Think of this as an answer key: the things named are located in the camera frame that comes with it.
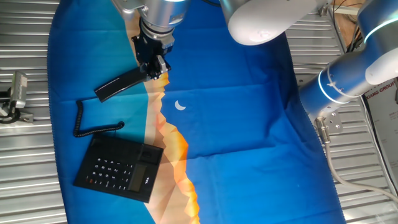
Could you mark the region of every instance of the metal slats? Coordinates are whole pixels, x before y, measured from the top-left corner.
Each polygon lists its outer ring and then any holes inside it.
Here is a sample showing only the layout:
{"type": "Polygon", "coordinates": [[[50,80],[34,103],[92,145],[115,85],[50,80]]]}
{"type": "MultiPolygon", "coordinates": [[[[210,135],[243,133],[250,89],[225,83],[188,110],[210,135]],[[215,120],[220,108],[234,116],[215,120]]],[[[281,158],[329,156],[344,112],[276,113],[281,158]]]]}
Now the metal slats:
{"type": "MultiPolygon", "coordinates": [[[[309,14],[286,32],[299,86],[344,52],[330,21],[329,17],[309,14]]],[[[389,190],[362,102],[354,100],[338,111],[344,131],[331,135],[331,154],[337,173],[348,181],[389,190]]],[[[389,198],[335,184],[347,223],[398,223],[398,210],[389,198]]]]}
{"type": "MultiPolygon", "coordinates": [[[[47,39],[57,4],[0,0],[0,89],[9,87],[14,70],[26,72],[26,110],[35,120],[23,127],[0,127],[0,224],[66,223],[47,95],[47,39]]],[[[329,17],[311,13],[286,33],[298,85],[343,52],[329,17]]],[[[388,189],[361,102],[344,105],[339,112],[344,131],[331,136],[338,173],[346,180],[388,189]]],[[[385,196],[335,184],[348,223],[396,223],[397,210],[385,196]]]]}
{"type": "Polygon", "coordinates": [[[23,111],[34,122],[0,126],[0,224],[66,223],[47,90],[47,41],[58,1],[0,0],[0,90],[28,74],[23,111]]]}

